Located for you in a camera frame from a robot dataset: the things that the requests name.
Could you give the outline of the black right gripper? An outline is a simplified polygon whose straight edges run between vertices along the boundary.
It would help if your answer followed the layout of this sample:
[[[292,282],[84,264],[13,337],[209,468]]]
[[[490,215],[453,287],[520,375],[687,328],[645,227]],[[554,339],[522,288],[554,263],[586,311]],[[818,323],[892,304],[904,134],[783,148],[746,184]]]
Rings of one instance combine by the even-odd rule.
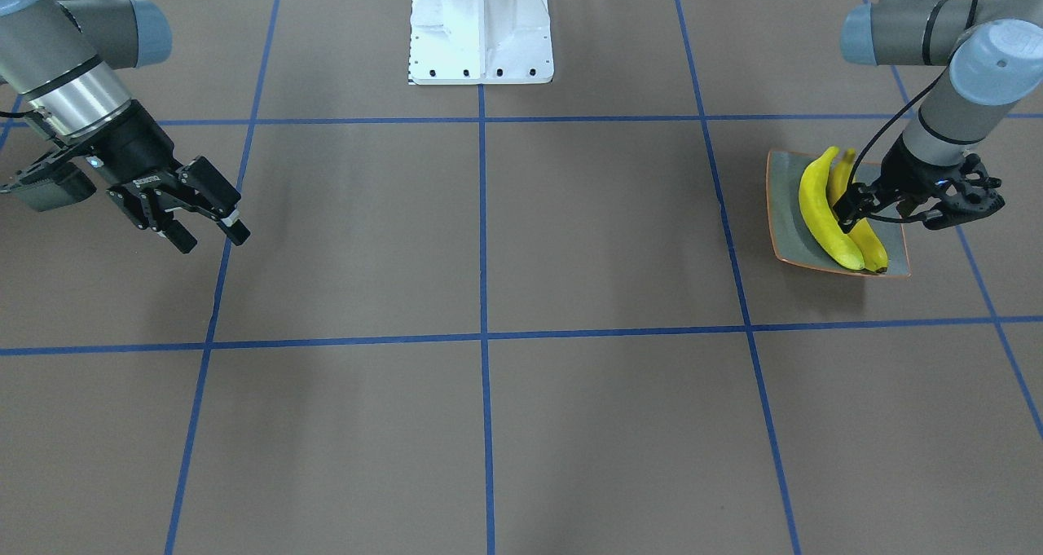
[[[242,246],[251,233],[240,220],[237,188],[207,156],[183,165],[173,150],[172,140],[137,99],[88,143],[88,154],[102,162],[98,173],[108,184],[112,203],[135,227],[153,231],[180,254],[190,254],[198,242],[171,212],[174,196],[211,218],[232,245]]]

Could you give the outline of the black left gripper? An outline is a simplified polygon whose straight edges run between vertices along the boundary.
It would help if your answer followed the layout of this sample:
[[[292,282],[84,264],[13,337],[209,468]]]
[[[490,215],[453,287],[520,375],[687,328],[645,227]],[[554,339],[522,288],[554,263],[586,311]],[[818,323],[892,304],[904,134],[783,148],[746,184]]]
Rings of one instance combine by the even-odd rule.
[[[1005,206],[999,187],[1001,180],[988,173],[975,152],[959,156],[955,165],[938,166],[913,156],[898,140],[887,152],[878,179],[846,183],[832,210],[842,233],[891,206],[897,222],[941,231],[999,212]]]

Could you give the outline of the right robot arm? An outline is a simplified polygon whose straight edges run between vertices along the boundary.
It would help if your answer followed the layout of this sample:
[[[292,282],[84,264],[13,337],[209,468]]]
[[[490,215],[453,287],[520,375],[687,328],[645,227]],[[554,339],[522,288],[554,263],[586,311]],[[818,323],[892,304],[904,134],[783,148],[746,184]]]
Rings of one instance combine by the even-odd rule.
[[[171,55],[172,30],[154,2],[1,0],[1,33],[2,83],[25,105],[13,117],[50,144],[4,194],[37,212],[82,202],[96,191],[76,165],[82,159],[135,227],[183,254],[197,240],[179,210],[208,218],[232,244],[249,239],[237,188],[205,156],[181,164],[173,140],[118,77]]]

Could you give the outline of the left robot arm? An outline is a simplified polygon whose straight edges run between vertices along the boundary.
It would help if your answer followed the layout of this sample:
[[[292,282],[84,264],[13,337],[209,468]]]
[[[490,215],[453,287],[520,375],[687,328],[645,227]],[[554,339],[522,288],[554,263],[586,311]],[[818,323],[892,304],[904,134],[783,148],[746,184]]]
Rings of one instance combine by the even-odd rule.
[[[845,18],[850,64],[940,66],[915,117],[871,184],[851,183],[834,206],[839,227],[894,207],[898,223],[939,231],[1001,210],[1001,180],[976,148],[1041,85],[1042,0],[879,0]]]

